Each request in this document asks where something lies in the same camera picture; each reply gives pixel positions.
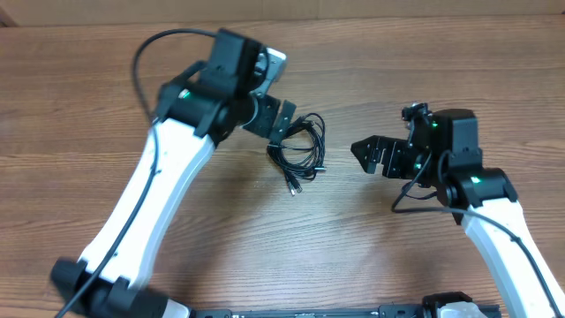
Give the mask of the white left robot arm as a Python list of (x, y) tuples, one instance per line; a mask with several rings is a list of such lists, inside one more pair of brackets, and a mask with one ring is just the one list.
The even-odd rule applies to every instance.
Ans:
[(86, 317), (189, 317), (192, 310), (148, 288), (156, 256), (191, 182), (236, 128), (278, 142), (295, 111), (268, 94), (287, 57), (222, 28), (210, 56), (164, 83), (146, 106), (147, 142), (107, 222), (76, 261), (51, 280), (63, 312)]

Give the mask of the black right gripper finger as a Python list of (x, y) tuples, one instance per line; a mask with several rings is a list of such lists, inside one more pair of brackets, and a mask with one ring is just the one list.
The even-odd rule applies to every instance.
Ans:
[(376, 172), (377, 165), (382, 158), (382, 151), (379, 149), (353, 149), (352, 154), (360, 163), (363, 171), (368, 174)]
[(353, 155), (370, 155), (372, 153), (380, 153), (385, 146), (381, 136), (373, 135), (361, 141), (354, 142), (350, 151)]

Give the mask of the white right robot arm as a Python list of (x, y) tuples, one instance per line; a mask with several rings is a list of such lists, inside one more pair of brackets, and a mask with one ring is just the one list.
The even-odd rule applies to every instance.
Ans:
[(402, 111), (406, 139), (374, 135), (352, 143), (364, 172), (382, 168), (406, 180), (391, 209), (413, 186), (434, 188), (435, 212), (451, 214), (478, 249), (512, 317), (562, 317), (564, 291), (537, 248), (507, 174), (483, 164), (472, 110), (430, 111), (420, 103)]

